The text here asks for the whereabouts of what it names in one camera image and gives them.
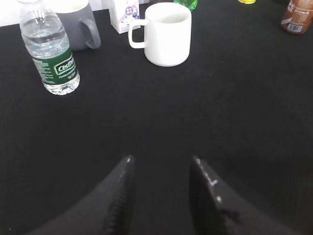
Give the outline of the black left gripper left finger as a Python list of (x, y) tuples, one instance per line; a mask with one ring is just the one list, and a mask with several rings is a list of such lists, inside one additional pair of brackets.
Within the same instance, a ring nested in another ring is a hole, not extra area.
[(135, 158), (128, 155), (80, 202), (30, 234), (127, 235), (134, 198)]

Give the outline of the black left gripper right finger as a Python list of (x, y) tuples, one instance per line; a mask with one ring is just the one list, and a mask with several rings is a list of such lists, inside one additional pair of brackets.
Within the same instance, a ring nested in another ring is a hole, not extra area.
[(197, 235), (296, 235), (235, 192), (203, 159), (190, 163), (190, 214)]

